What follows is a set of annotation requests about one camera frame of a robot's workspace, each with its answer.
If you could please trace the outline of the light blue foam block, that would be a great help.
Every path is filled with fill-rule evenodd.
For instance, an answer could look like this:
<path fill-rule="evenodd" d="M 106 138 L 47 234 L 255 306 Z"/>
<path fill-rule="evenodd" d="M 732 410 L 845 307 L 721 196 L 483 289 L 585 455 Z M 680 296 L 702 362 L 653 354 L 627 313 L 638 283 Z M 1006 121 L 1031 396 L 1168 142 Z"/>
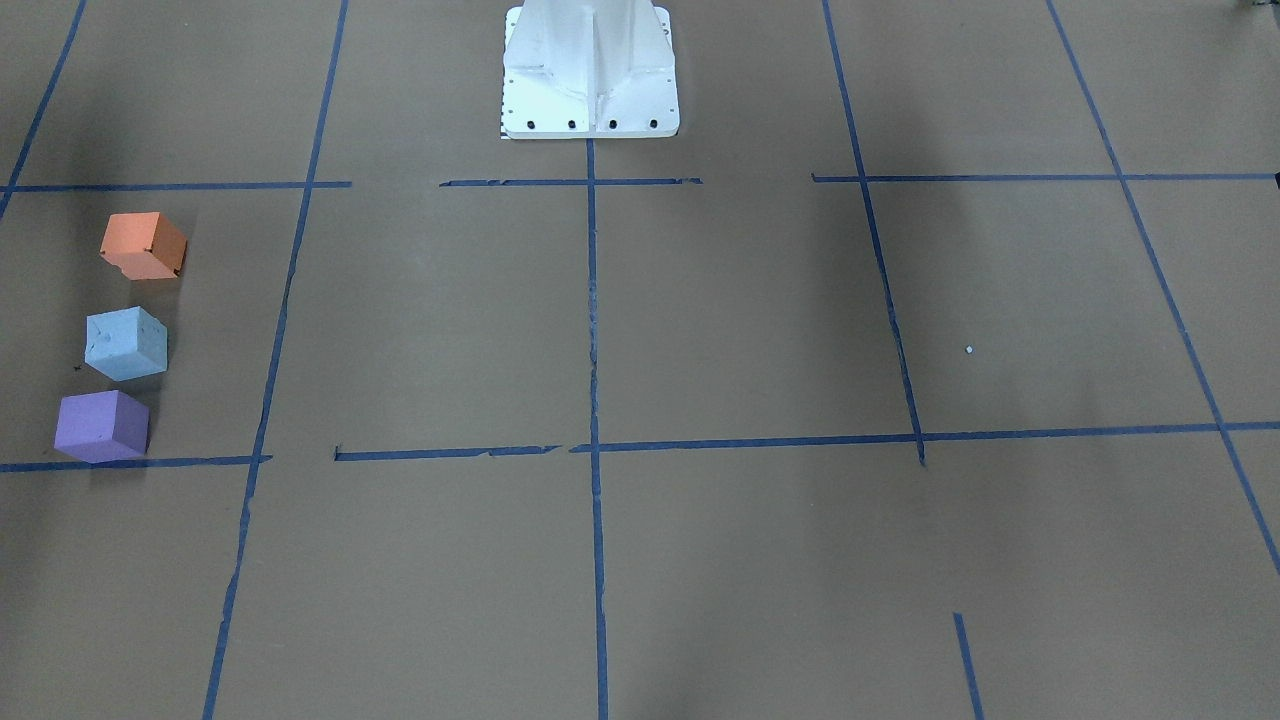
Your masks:
<path fill-rule="evenodd" d="M 168 328 L 141 306 L 88 315 L 83 360 L 111 380 L 164 373 Z"/>

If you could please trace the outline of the orange foam block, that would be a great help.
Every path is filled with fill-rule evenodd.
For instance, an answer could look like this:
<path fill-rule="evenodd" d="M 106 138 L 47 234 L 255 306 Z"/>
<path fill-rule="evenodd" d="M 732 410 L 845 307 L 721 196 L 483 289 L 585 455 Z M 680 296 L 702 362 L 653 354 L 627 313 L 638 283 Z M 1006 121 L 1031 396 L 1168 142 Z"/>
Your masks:
<path fill-rule="evenodd" d="M 160 211 L 111 214 L 99 256 L 131 281 L 182 277 L 187 236 Z"/>

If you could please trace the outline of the purple foam block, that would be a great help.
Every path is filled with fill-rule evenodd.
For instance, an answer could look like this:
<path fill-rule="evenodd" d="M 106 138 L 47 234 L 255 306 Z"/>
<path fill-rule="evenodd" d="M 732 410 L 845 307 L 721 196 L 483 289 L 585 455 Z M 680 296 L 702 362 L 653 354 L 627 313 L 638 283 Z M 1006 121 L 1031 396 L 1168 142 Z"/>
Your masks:
<path fill-rule="evenodd" d="M 119 389 L 60 400 L 52 447 L 82 462 L 141 457 L 148 446 L 150 410 Z"/>

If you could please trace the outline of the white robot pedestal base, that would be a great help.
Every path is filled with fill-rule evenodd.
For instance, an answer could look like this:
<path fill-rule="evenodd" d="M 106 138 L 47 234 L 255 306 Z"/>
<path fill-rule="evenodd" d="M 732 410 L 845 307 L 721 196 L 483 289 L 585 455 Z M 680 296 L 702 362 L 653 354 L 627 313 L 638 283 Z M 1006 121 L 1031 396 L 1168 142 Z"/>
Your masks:
<path fill-rule="evenodd" d="M 525 1 L 507 10 L 500 135 L 668 138 L 681 127 L 675 33 L 652 1 Z"/>

